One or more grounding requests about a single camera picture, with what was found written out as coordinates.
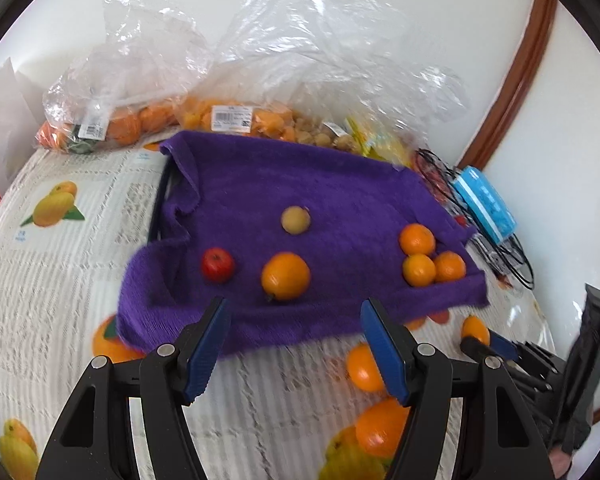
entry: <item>plastic bag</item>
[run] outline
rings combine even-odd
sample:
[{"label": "plastic bag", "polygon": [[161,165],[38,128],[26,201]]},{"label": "plastic bag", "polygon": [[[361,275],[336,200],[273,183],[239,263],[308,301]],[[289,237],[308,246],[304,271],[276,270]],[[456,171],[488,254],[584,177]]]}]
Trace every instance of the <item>plastic bag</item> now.
[{"label": "plastic bag", "polygon": [[[188,129],[333,146],[406,165],[430,122],[457,117],[467,101],[452,72],[393,59],[410,30],[382,0],[246,0],[176,116]],[[215,121],[217,113],[227,121]]]},{"label": "plastic bag", "polygon": [[126,146],[176,123],[172,98],[206,74],[195,22],[165,0],[103,0],[107,39],[44,95],[38,141],[72,153]]}]

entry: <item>white wall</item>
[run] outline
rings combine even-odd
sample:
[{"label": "white wall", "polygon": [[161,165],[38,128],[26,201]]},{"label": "white wall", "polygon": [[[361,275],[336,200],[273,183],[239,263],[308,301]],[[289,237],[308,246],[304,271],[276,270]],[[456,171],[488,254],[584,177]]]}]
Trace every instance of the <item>white wall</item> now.
[{"label": "white wall", "polygon": [[566,355],[580,325],[584,283],[600,288],[600,53],[563,7],[486,174],[518,220],[536,298]]},{"label": "white wall", "polygon": [[[215,41],[242,0],[172,1]],[[432,148],[452,162],[470,142],[507,73],[532,0],[388,1],[419,24],[414,42],[424,52],[421,60],[449,66],[466,82],[469,113],[430,134]],[[32,111],[42,122],[42,89],[73,56],[103,40],[100,0],[35,0],[0,42],[0,64],[11,56]]]}]

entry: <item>blue gripper pad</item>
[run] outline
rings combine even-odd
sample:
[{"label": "blue gripper pad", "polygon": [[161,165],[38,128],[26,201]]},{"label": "blue gripper pad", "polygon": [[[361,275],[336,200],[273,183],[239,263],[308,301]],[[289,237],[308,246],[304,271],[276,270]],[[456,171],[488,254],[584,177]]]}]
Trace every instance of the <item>blue gripper pad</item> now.
[{"label": "blue gripper pad", "polygon": [[226,300],[222,300],[187,364],[189,377],[184,396],[189,402],[204,393],[230,326],[231,313],[226,308]]},{"label": "blue gripper pad", "polygon": [[505,361],[518,362],[520,356],[518,355],[518,350],[516,349],[516,346],[508,339],[504,339],[500,334],[492,332],[491,330],[489,330],[489,332],[490,348],[494,352],[496,352],[496,354],[502,357]]},{"label": "blue gripper pad", "polygon": [[387,391],[405,405],[409,389],[404,362],[369,300],[363,301],[360,307],[360,321]]}]

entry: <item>bag of oranges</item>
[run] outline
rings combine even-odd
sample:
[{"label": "bag of oranges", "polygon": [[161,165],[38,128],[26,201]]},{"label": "bag of oranges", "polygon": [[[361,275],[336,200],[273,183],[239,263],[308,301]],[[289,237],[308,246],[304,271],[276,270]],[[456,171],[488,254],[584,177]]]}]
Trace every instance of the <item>bag of oranges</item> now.
[{"label": "bag of oranges", "polygon": [[103,0],[106,42],[75,59],[43,97],[40,145],[69,153],[128,146],[177,124],[173,97],[205,75],[195,22],[165,0]]}]

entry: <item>tangerine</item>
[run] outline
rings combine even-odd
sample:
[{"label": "tangerine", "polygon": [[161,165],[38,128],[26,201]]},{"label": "tangerine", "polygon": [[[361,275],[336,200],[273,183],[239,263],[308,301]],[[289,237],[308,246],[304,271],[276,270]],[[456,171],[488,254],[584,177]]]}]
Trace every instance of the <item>tangerine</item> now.
[{"label": "tangerine", "polygon": [[400,248],[407,256],[431,254],[436,250],[436,237],[422,224],[409,224],[400,231]]},{"label": "tangerine", "polygon": [[274,300],[294,300],[309,288],[311,271],[297,254],[278,253],[263,267],[260,282]]},{"label": "tangerine", "polygon": [[411,286],[427,286],[436,279],[436,266],[424,254],[413,254],[402,263],[402,275]]},{"label": "tangerine", "polygon": [[479,317],[471,314],[462,322],[462,331],[460,337],[475,337],[483,345],[489,346],[491,343],[491,333]]},{"label": "tangerine", "polygon": [[466,265],[459,254],[445,251],[436,256],[436,281],[454,282],[466,276]]},{"label": "tangerine", "polygon": [[384,381],[368,343],[353,347],[347,355],[347,372],[351,381],[364,392],[382,392]]},{"label": "tangerine", "polygon": [[381,400],[363,412],[356,421],[356,438],[369,455],[392,458],[407,424],[409,409],[393,397]]}]

